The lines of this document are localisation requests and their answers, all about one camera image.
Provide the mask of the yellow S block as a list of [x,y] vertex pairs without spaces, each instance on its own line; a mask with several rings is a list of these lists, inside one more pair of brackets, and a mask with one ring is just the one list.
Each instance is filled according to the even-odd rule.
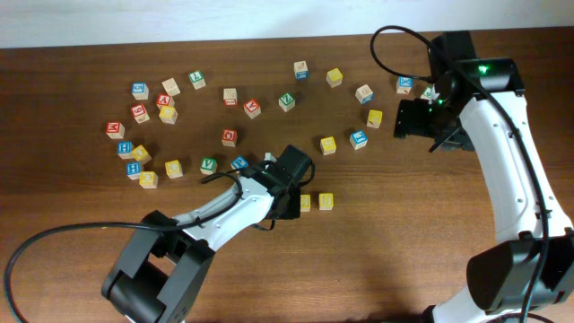
[[318,196],[318,205],[321,211],[332,210],[334,208],[334,194],[320,193]]
[[300,196],[300,210],[302,212],[309,212],[311,208],[311,197],[310,195]]

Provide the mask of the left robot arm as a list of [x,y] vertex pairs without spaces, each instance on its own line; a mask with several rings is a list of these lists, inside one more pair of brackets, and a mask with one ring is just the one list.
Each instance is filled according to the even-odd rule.
[[101,288],[130,321],[184,321],[219,248],[263,220],[300,217],[300,190],[315,165],[288,145],[276,159],[224,175],[233,184],[211,202],[173,218],[154,211],[131,236]]

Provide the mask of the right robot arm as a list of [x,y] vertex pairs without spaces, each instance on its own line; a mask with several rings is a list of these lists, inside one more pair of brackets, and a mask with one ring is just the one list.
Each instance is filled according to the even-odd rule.
[[573,224],[535,148],[515,62],[480,59],[466,31],[431,40],[428,58],[432,95],[400,102],[394,135],[477,153],[496,243],[469,259],[465,287],[427,308],[422,321],[518,320],[566,301],[573,291]]

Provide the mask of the green J block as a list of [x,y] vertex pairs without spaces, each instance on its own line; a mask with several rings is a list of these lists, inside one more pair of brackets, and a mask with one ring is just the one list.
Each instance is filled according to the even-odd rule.
[[437,97],[437,93],[434,90],[433,86],[427,86],[421,94],[421,99],[424,100],[435,100]]

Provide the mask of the blue P block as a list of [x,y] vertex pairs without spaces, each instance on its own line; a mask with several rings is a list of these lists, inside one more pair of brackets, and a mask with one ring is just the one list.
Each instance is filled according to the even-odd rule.
[[240,155],[231,161],[230,166],[233,170],[240,170],[247,168],[249,163],[245,157]]

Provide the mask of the blue X block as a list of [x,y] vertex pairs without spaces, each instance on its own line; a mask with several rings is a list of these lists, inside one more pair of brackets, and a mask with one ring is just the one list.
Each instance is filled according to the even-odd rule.
[[396,92],[398,94],[409,94],[413,88],[413,79],[405,76],[399,76],[396,82]]

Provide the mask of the yellow umbrella block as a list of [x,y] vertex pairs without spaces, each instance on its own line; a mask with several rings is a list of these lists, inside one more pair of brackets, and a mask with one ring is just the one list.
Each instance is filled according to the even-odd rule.
[[323,155],[329,155],[336,152],[336,142],[333,136],[320,139],[320,148]]

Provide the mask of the yellow block pencil side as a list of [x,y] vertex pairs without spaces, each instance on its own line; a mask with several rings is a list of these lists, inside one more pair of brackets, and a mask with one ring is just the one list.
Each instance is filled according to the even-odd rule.
[[376,109],[371,109],[367,118],[367,126],[379,128],[383,119],[383,112]]

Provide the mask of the red Q block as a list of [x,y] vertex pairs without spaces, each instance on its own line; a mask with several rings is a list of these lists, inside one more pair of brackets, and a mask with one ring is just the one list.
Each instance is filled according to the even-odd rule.
[[222,130],[222,144],[224,146],[235,147],[238,141],[238,132],[235,129]]

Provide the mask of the green Z block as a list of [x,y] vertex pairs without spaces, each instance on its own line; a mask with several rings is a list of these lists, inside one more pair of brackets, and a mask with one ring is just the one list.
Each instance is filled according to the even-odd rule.
[[279,100],[279,106],[282,108],[284,112],[288,112],[290,109],[294,108],[296,105],[296,100],[293,95],[286,92],[282,95]]

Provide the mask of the red A block centre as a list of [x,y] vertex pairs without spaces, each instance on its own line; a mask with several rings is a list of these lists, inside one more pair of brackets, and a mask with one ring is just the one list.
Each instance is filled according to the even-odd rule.
[[256,118],[261,114],[261,105],[255,99],[248,100],[243,105],[245,113],[251,118]]

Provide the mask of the red a block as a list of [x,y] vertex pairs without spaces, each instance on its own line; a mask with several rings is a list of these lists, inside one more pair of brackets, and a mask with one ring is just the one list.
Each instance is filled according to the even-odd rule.
[[248,100],[243,105],[245,113],[251,118],[256,118],[261,114],[261,105],[255,99]]
[[156,100],[156,105],[157,105],[158,109],[162,109],[163,107],[174,107],[175,101],[171,95],[168,95],[166,93],[161,93],[158,95],[158,98]]

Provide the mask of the green V block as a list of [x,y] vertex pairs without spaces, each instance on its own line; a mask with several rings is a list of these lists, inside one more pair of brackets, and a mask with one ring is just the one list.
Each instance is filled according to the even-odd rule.
[[200,163],[200,171],[204,175],[212,175],[217,171],[218,164],[214,158],[204,157]]

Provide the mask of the blue D block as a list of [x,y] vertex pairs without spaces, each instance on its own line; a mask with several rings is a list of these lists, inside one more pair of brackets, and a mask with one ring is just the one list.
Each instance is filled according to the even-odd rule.
[[374,93],[367,84],[364,84],[356,90],[355,97],[359,103],[366,104],[373,100]]

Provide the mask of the blue I block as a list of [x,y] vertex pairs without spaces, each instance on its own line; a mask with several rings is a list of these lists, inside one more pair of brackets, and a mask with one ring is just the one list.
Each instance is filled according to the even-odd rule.
[[363,130],[357,130],[351,133],[350,143],[354,150],[358,150],[368,143],[368,137]]

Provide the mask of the red side plain block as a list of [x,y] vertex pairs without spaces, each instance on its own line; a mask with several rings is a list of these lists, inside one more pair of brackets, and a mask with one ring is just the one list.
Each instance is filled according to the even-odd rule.
[[238,104],[238,93],[236,88],[223,89],[223,102],[226,106],[236,106]]

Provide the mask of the blue side block far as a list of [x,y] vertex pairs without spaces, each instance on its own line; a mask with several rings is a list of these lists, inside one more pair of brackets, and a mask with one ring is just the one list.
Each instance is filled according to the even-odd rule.
[[293,64],[295,78],[297,80],[308,79],[309,69],[306,61],[297,61]]

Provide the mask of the yellow C block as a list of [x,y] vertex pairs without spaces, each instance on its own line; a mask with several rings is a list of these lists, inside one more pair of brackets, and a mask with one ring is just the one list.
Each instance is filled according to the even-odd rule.
[[179,160],[166,161],[165,169],[170,179],[176,179],[183,176],[183,169]]

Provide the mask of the yellow top block far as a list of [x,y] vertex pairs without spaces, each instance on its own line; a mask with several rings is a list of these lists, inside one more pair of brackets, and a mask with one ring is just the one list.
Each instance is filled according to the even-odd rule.
[[326,81],[331,88],[341,85],[343,78],[343,74],[339,68],[334,68],[326,73]]

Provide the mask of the yellow block upper left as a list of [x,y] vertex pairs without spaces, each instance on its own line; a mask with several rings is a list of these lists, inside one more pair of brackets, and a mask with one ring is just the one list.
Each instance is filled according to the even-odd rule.
[[174,107],[163,106],[159,117],[163,123],[174,125],[178,118],[178,113]]

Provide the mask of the green L block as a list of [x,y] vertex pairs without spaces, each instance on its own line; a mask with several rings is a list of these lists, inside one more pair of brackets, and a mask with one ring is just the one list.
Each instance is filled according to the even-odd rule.
[[190,73],[188,78],[195,90],[199,90],[206,86],[204,75],[200,70]]

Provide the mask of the yellow O block lower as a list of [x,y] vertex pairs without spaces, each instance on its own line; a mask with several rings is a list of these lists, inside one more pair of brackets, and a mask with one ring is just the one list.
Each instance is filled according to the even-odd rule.
[[154,171],[142,171],[140,174],[139,185],[142,188],[157,188],[159,183],[158,175]]

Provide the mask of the yellow o block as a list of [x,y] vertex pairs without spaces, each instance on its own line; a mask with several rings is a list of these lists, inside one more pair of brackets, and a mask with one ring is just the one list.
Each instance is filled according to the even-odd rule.
[[140,174],[139,185],[142,188],[157,188],[159,183],[158,175],[154,171],[142,171]]
[[142,165],[145,165],[152,159],[152,156],[142,145],[136,146],[136,148],[131,151],[131,155],[137,162],[140,162]]

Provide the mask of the red A block left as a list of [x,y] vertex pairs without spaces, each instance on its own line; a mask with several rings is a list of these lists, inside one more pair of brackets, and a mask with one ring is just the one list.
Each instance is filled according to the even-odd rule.
[[156,100],[156,105],[157,105],[158,109],[162,109],[163,107],[174,107],[175,101],[171,95],[168,95],[166,93],[161,93],[158,95],[158,98]]

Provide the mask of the plain wooden block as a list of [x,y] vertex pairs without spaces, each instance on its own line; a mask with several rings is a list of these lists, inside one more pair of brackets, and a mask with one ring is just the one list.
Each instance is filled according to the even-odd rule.
[[174,78],[167,79],[163,81],[161,84],[168,95],[176,96],[180,94],[180,89]]

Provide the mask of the yellow O block upper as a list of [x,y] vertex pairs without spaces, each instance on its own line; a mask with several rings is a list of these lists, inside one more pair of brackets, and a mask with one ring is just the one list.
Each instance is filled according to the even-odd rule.
[[140,162],[142,165],[145,165],[152,159],[152,156],[142,145],[136,146],[136,148],[131,151],[131,155],[137,162]]

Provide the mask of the blue plus block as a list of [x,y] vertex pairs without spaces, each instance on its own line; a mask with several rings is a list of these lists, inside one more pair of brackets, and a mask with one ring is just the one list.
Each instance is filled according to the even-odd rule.
[[131,180],[139,180],[143,171],[143,166],[139,161],[132,161],[126,164],[126,175]]

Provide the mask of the red 6 block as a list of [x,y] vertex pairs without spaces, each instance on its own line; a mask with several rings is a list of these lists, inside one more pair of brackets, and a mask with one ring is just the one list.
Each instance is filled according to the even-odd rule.
[[130,108],[130,112],[138,124],[142,124],[150,119],[147,109],[143,104],[138,104]]

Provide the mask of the blue H block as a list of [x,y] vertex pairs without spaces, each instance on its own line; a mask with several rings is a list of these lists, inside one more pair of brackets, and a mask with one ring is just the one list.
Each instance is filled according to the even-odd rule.
[[127,142],[119,142],[117,144],[117,155],[123,160],[133,159],[134,156],[132,155],[132,151],[134,149],[134,145],[127,141]]

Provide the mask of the blue S block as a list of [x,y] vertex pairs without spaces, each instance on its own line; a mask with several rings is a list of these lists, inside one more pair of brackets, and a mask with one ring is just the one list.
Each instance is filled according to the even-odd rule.
[[131,93],[136,100],[147,100],[149,98],[149,88],[146,83],[132,83]]

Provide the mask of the red M block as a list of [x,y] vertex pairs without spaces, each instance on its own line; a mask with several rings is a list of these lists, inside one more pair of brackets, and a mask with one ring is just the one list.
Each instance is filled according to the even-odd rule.
[[105,133],[112,139],[123,139],[125,136],[125,127],[121,122],[108,122]]

